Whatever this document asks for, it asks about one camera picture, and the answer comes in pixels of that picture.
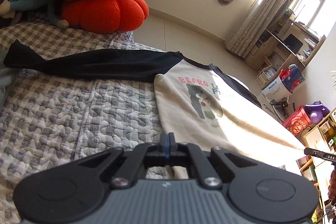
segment black sleeve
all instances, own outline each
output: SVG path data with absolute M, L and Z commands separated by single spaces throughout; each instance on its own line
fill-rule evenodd
M 71 79 L 119 79 L 153 83 L 157 74 L 165 74 L 182 58 L 180 52 L 106 48 L 44 60 L 16 40 L 10 46 L 4 64 Z

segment sheer curtain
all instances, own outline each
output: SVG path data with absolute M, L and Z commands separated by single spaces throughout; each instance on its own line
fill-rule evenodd
M 271 20 L 283 14 L 279 9 L 283 9 L 286 2 L 289 0 L 256 0 L 243 24 L 226 42 L 227 49 L 245 58 Z

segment red box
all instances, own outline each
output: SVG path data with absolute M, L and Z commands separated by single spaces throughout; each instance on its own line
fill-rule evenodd
M 300 134 L 310 124 L 311 120 L 306 114 L 303 105 L 301 105 L 282 123 L 282 125 L 287 128 L 294 136 Z

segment gray checkered quilt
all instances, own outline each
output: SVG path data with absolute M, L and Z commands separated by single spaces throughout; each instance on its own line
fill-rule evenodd
M 101 48 L 158 51 L 135 43 L 132 32 L 59 29 L 43 19 L 0 30 L 1 47 L 16 39 L 45 59 Z M 153 84 L 72 80 L 23 69 L 0 113 L 0 182 L 8 189 L 31 173 L 111 147 L 158 142 L 161 132 Z M 165 169 L 154 168 L 147 176 L 162 175 Z M 0 218 L 17 222 L 10 191 L 0 201 Z

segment orange knitted cushion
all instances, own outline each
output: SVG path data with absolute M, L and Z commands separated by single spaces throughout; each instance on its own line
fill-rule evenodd
M 133 31 L 148 14 L 144 0 L 77 0 L 62 6 L 62 18 L 70 27 L 96 33 Z
M 96 33 L 132 31 L 148 17 L 144 0 L 66 0 L 62 18 L 72 28 Z

